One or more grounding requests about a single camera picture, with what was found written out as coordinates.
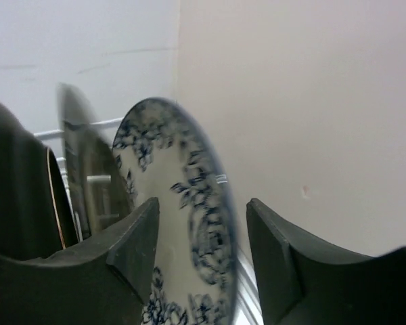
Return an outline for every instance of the blue and white plate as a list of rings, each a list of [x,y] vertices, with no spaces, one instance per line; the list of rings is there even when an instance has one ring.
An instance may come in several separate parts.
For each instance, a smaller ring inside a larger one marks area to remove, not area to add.
[[[230,324],[237,290],[227,178],[197,123],[149,98],[123,119],[113,155],[134,206],[158,197],[160,228],[142,324]]]

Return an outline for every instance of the white wall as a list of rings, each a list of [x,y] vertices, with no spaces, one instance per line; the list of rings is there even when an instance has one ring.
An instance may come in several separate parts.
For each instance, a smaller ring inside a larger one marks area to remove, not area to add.
[[[406,244],[406,1],[182,1],[178,98],[225,165],[243,247],[252,197],[354,251]]]
[[[100,121],[172,98],[178,27],[179,0],[0,1],[0,101],[36,133],[59,128],[59,82],[80,87]]]

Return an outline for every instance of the dish rack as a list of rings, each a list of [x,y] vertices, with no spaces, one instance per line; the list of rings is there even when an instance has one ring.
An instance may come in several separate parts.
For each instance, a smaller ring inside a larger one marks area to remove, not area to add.
[[[117,128],[121,122],[121,118],[116,118],[113,120],[102,121],[98,123],[93,123],[95,128],[99,129],[109,129]],[[35,137],[39,140],[46,142],[49,140],[57,140],[62,137],[62,130],[53,130],[41,133],[35,133]],[[60,166],[60,173],[63,178],[66,193],[68,195],[70,203],[70,191],[68,186],[68,176],[65,166],[65,158],[57,158],[57,162]],[[74,218],[78,230],[78,237],[81,240],[81,227],[78,218]],[[260,303],[258,301],[258,291],[256,277],[254,275],[254,270],[249,262],[248,258],[245,256],[243,251],[238,249],[238,308],[235,315],[235,325],[263,325],[262,311]]]

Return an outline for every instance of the floral pattern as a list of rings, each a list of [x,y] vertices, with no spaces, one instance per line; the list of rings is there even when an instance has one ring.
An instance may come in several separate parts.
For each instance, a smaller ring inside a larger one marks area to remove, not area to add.
[[[183,161],[183,180],[170,186],[178,194],[179,209],[187,209],[189,256],[199,277],[209,286],[218,286],[219,300],[210,295],[188,294],[188,306],[168,302],[164,278],[154,268],[150,302],[144,307],[142,324],[218,325],[228,320],[231,294],[233,248],[227,227],[227,211],[221,204],[222,192],[217,184],[210,155],[190,129],[188,121],[176,107],[161,99],[138,103],[125,117],[113,143],[115,152],[131,147],[141,172],[154,161],[154,150],[176,144]],[[121,157],[116,156],[119,168]],[[127,192],[137,195],[133,174],[123,171]]]
[[[149,303],[143,308],[142,324],[220,325],[227,315],[227,304],[220,299],[212,302],[210,295],[189,295],[189,309],[169,303],[163,291],[164,278],[154,269]]]

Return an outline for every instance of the blurry plate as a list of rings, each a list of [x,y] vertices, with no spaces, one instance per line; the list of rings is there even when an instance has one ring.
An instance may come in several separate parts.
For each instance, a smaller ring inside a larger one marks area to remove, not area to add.
[[[122,120],[113,154],[133,204],[160,203],[150,302],[142,324],[230,324],[237,290],[227,178],[197,123],[161,98]]]
[[[133,206],[109,145],[91,125],[88,101],[76,87],[62,85],[60,107],[71,203],[84,240],[126,217]]]

